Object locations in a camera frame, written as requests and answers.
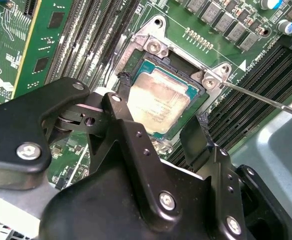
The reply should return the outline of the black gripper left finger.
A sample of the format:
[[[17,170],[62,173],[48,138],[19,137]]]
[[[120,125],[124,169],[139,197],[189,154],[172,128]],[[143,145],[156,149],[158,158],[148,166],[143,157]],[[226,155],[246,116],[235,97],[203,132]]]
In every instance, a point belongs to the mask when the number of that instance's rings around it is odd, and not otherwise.
[[[83,105],[89,95],[84,84],[62,78],[0,105],[0,189],[29,190],[38,187],[51,163],[48,143],[57,118],[71,106]],[[136,204],[149,225],[175,225],[181,217],[176,199],[171,207],[160,194],[175,196],[168,175],[142,124],[133,120],[123,96],[107,93],[87,108],[93,126],[84,130],[98,138],[93,147],[93,178],[104,175],[110,164],[125,165]]]

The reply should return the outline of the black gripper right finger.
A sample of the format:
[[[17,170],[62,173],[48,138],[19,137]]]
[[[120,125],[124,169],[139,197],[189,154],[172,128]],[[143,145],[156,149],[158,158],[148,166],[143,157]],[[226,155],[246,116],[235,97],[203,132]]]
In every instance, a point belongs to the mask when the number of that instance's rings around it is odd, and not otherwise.
[[[235,167],[193,116],[180,132],[185,161],[210,184],[206,229],[214,240],[292,240],[292,218],[247,165]]]

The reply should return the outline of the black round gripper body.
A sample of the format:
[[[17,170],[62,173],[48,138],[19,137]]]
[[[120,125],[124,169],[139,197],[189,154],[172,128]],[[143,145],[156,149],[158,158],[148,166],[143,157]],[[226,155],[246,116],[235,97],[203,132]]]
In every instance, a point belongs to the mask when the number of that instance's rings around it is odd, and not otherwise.
[[[41,218],[41,240],[220,240],[223,226],[210,200],[211,181],[163,163],[182,207],[180,221],[162,232],[149,227],[122,163],[60,191]]]

